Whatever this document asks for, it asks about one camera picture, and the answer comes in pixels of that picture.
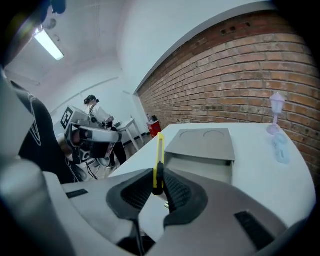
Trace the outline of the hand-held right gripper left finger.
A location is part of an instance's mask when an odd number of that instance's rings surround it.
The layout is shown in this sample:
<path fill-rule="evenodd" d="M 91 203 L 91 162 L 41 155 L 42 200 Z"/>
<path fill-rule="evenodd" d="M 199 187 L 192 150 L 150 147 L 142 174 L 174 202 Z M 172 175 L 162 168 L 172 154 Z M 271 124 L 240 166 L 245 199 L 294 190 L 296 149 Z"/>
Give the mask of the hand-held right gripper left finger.
<path fill-rule="evenodd" d="M 153 169 L 62 187 L 68 194 L 86 191 L 70 201 L 89 226 L 105 239 L 113 244 L 125 239 L 142 243 L 139 214 L 153 191 Z"/>

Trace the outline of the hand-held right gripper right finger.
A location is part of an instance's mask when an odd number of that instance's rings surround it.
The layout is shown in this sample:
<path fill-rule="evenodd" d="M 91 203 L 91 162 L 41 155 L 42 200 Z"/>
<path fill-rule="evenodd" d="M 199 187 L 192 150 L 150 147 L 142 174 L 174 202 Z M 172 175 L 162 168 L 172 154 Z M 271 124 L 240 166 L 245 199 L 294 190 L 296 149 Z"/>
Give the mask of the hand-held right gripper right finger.
<path fill-rule="evenodd" d="M 169 214 L 152 256 L 274 256 L 286 227 L 259 202 L 227 183 L 166 169 Z"/>

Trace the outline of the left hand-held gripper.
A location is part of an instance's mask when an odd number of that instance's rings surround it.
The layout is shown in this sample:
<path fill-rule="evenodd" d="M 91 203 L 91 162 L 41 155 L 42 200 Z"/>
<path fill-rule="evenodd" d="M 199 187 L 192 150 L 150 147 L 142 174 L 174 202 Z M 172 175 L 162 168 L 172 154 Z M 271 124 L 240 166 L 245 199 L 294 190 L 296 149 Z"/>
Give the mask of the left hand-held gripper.
<path fill-rule="evenodd" d="M 108 161 L 111 143 L 122 140 L 122 134 L 108 130 L 105 122 L 71 105 L 66 108 L 60 124 L 64 133 L 59 145 L 66 156 L 78 165 L 90 159 L 100 163 Z"/>

